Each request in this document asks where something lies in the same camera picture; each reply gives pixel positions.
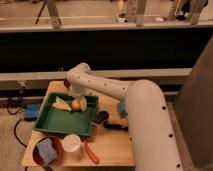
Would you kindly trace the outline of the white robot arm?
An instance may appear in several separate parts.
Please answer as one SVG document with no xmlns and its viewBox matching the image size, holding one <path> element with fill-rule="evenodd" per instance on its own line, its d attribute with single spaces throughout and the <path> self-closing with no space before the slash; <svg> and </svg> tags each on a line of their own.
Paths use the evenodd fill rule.
<svg viewBox="0 0 213 171">
<path fill-rule="evenodd" d="M 183 171 L 165 97 L 156 83 L 93 76 L 87 63 L 70 69 L 65 79 L 74 96 L 89 88 L 125 103 L 135 171 Z"/>
</svg>

